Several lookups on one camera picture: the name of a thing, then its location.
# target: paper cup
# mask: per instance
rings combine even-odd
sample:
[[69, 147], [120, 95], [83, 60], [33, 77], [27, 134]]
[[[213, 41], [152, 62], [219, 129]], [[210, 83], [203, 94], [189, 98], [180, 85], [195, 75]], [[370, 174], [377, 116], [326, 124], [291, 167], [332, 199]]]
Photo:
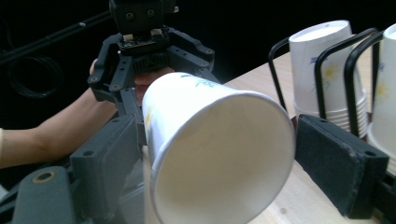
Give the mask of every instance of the paper cup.
[[150, 85], [142, 109], [161, 223], [247, 223], [283, 188], [294, 130], [272, 98], [172, 73]]
[[368, 142], [386, 152], [396, 175], [396, 24], [384, 31]]
[[[327, 48], [352, 36], [349, 21], [328, 21], [306, 28], [289, 38], [293, 73], [294, 102], [304, 111], [318, 112], [318, 94], [315, 82], [315, 63]], [[344, 67], [352, 47], [341, 49], [321, 65], [326, 111], [347, 108]], [[358, 70], [354, 86], [358, 101], [363, 97]]]
[[[301, 114], [319, 117], [319, 112], [317, 112], [317, 111], [314, 111], [314, 112], [303, 111], [295, 103], [293, 103], [293, 105], [294, 105], [294, 109], [295, 109], [297, 118]], [[357, 110], [357, 119], [358, 119], [358, 127], [359, 127], [359, 137], [363, 138], [367, 134], [368, 123], [369, 123], [365, 94], [364, 94], [364, 97], [356, 104], [356, 110]], [[339, 126], [340, 128], [344, 129], [345, 131], [350, 132], [349, 114], [348, 114], [347, 108], [343, 109], [343, 110], [338, 110], [338, 111], [327, 111], [326, 112], [326, 120]]]

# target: hole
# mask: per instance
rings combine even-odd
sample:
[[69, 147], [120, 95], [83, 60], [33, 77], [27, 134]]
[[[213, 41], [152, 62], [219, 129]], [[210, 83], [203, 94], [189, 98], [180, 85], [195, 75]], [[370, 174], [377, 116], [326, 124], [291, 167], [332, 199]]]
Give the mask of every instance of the hole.
[[39, 175], [36, 175], [33, 177], [33, 183], [35, 184], [42, 184], [50, 181], [53, 177], [55, 177], [56, 173], [55, 171], [46, 171], [44, 173], [41, 173]]
[[374, 152], [372, 152], [372, 151], [365, 151], [364, 152], [367, 156], [375, 156], [375, 153]]
[[86, 152], [82, 153], [82, 155], [83, 156], [91, 156], [91, 155], [93, 155], [93, 152], [92, 151], [86, 151]]

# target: bolt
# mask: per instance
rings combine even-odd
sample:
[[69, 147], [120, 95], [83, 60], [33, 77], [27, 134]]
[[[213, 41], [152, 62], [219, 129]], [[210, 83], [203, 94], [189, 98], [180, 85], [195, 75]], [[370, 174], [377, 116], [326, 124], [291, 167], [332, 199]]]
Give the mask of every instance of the bolt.
[[119, 88], [120, 88], [120, 85], [114, 85], [111, 89], [118, 90]]
[[134, 13], [133, 13], [133, 12], [127, 12], [127, 13], [125, 14], [125, 19], [126, 19], [127, 21], [132, 21], [132, 20], [134, 20]]
[[149, 9], [148, 10], [148, 17], [153, 18], [155, 16], [155, 10], [154, 9]]

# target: human arm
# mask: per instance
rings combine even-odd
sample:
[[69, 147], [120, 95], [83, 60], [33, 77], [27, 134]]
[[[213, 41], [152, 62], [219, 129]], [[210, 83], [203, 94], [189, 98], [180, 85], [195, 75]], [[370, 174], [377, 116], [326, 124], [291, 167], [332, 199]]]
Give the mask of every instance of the human arm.
[[[141, 105], [144, 93], [155, 79], [173, 71], [167, 67], [138, 74], [135, 78], [137, 102]], [[99, 131], [116, 111], [114, 104], [97, 102], [92, 90], [87, 89], [73, 104], [35, 128], [3, 130], [0, 134], [0, 168], [59, 160]]]

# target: wooden table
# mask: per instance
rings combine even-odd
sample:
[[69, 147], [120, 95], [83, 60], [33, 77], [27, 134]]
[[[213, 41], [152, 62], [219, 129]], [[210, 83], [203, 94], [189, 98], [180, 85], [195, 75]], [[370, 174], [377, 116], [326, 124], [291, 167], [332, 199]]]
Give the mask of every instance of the wooden table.
[[[369, 108], [371, 108], [371, 50], [367, 49], [358, 60], [363, 88], [367, 90]], [[295, 116], [292, 106], [293, 87], [291, 75], [290, 54], [284, 54], [274, 60], [277, 76], [283, 91], [283, 97], [290, 118]], [[225, 83], [224, 85], [238, 89], [258, 91], [271, 96], [276, 101], [278, 97], [268, 63], [247, 72], [246, 74]], [[144, 157], [145, 185], [149, 185], [149, 155]], [[145, 192], [146, 223], [159, 223], [149, 200], [149, 191]], [[289, 223], [289, 224], [343, 224], [343, 223], [380, 223], [374, 216], [371, 219], [349, 219], [342, 217], [336, 207], [323, 191], [315, 184], [300, 164], [295, 161], [289, 179], [277, 195], [276, 199], [249, 224]]]

